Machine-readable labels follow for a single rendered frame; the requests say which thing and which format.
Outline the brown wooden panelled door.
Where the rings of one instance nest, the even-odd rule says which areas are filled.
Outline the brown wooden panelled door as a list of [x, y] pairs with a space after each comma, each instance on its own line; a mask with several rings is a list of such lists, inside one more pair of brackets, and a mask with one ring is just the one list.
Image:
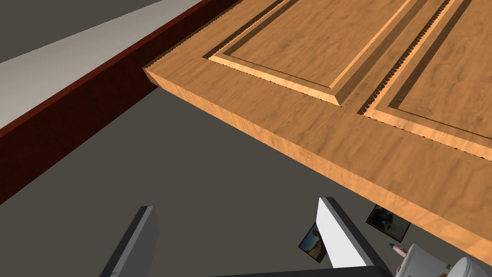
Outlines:
[[241, 0], [145, 71], [492, 265], [492, 0]]

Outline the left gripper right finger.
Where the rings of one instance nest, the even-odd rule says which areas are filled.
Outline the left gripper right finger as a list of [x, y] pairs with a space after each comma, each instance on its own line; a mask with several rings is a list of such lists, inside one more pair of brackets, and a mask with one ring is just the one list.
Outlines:
[[320, 197], [316, 223], [333, 268], [363, 277], [393, 277], [387, 265], [333, 197]]

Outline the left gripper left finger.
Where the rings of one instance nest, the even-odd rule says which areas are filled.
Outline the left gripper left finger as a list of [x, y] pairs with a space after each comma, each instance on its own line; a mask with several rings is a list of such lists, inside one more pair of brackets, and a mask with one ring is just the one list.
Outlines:
[[154, 206], [141, 206], [99, 277], [148, 277], [159, 237]]

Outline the dark framed wall picture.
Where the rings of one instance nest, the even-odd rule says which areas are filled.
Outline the dark framed wall picture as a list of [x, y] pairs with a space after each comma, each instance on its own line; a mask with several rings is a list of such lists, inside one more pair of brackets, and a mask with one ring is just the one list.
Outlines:
[[411, 223], [400, 216], [375, 205], [369, 214], [366, 223], [391, 237], [397, 242], [402, 242]]
[[322, 262], [327, 254], [327, 250], [316, 223], [311, 226], [310, 230], [304, 236], [298, 247], [316, 262]]

